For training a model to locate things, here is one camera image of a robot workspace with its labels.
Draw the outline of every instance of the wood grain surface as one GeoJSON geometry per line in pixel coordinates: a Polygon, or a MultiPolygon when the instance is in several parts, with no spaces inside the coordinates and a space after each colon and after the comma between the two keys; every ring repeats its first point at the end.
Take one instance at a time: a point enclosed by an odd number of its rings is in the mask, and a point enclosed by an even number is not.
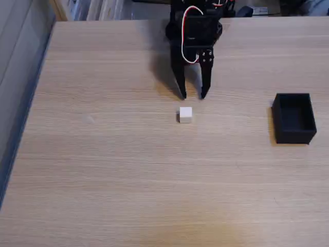
{"type": "Polygon", "coordinates": [[[222,20],[212,87],[181,101],[165,21],[57,23],[0,212],[0,246],[323,247],[329,19],[222,20]],[[276,145],[278,92],[318,133],[276,145]],[[179,107],[193,122],[176,122],[179,107]]]}

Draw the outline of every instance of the wall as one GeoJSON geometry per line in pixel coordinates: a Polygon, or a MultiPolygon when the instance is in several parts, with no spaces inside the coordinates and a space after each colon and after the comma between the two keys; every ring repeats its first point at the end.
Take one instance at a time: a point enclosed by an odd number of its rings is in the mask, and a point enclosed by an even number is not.
{"type": "Polygon", "coordinates": [[[0,205],[53,21],[47,0],[0,2],[0,205]]]}

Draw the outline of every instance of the wire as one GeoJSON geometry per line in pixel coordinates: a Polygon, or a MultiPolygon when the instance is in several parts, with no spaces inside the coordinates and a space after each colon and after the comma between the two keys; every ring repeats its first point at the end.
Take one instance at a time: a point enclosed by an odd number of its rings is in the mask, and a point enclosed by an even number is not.
{"type": "Polygon", "coordinates": [[[225,5],[225,4],[227,4],[227,1],[228,0],[226,0],[224,4],[220,4],[221,0],[218,0],[218,4],[212,4],[212,5],[215,6],[216,8],[217,7],[221,7],[221,6],[225,5]]]}
{"type": "Polygon", "coordinates": [[[181,22],[181,56],[184,58],[184,60],[185,60],[186,62],[193,64],[193,63],[196,63],[196,62],[198,61],[198,59],[199,59],[199,55],[197,54],[195,60],[194,60],[193,62],[191,62],[191,61],[189,61],[189,60],[186,59],[186,57],[184,56],[184,51],[183,51],[185,18],[186,18],[187,12],[188,12],[190,9],[196,9],[196,10],[198,10],[202,15],[204,15],[204,13],[203,13],[198,7],[192,5],[192,6],[188,7],[188,8],[185,10],[185,12],[184,12],[184,14],[183,14],[183,20],[182,20],[182,22],[181,22]]]}

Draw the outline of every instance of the open black box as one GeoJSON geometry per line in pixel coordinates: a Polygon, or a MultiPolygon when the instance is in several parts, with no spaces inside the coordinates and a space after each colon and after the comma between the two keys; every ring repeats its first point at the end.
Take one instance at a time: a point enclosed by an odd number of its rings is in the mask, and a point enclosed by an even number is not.
{"type": "Polygon", "coordinates": [[[309,94],[277,94],[272,114],[279,144],[309,144],[317,133],[309,94]]]}

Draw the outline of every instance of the white wire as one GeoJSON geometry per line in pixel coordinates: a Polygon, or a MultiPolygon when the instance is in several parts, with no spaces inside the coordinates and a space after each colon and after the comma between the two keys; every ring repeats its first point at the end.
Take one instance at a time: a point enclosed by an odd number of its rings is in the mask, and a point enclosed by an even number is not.
{"type": "Polygon", "coordinates": [[[193,63],[196,63],[196,61],[199,59],[199,55],[197,54],[195,60],[194,60],[193,62],[191,62],[191,61],[189,61],[189,60],[186,59],[186,57],[184,56],[184,52],[183,52],[183,45],[184,45],[184,23],[185,23],[185,17],[186,17],[186,14],[187,14],[187,12],[188,12],[190,9],[196,9],[196,10],[198,10],[202,15],[204,15],[204,13],[203,13],[203,12],[202,12],[197,6],[193,6],[193,5],[192,5],[192,6],[188,7],[188,8],[185,10],[185,12],[184,12],[184,14],[183,14],[183,20],[182,20],[182,22],[181,22],[181,56],[184,58],[184,60],[185,60],[186,62],[193,64],[193,63]]]}

